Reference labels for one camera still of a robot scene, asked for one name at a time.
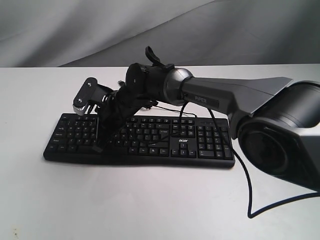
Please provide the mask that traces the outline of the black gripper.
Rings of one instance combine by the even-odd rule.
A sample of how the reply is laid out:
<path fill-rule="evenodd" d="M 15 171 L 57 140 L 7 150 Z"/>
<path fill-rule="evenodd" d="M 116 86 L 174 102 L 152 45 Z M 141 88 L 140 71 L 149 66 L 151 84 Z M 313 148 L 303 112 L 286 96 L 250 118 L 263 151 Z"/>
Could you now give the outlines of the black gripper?
<path fill-rule="evenodd" d="M 126 124 L 127 119 L 134 116 L 142 107 L 150 101 L 144 94 L 133 94 L 126 87 L 114 90 L 107 97 L 104 104 L 97 106 L 95 139 L 92 149 L 95 152 L 102 152 Z"/>

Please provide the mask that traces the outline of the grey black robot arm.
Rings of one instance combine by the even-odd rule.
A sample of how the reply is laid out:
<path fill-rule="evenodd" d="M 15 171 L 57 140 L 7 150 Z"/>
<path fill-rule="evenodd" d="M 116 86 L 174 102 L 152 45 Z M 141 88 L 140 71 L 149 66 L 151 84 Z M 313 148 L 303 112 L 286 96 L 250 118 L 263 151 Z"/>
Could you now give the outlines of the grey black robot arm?
<path fill-rule="evenodd" d="M 101 152 L 108 140 L 148 100 L 174 106 L 194 103 L 225 114 L 229 135 L 259 170 L 320 189 L 320 85 L 287 77 L 195 77 L 169 65 L 129 66 L 118 90 L 104 88 L 98 103 Z"/>

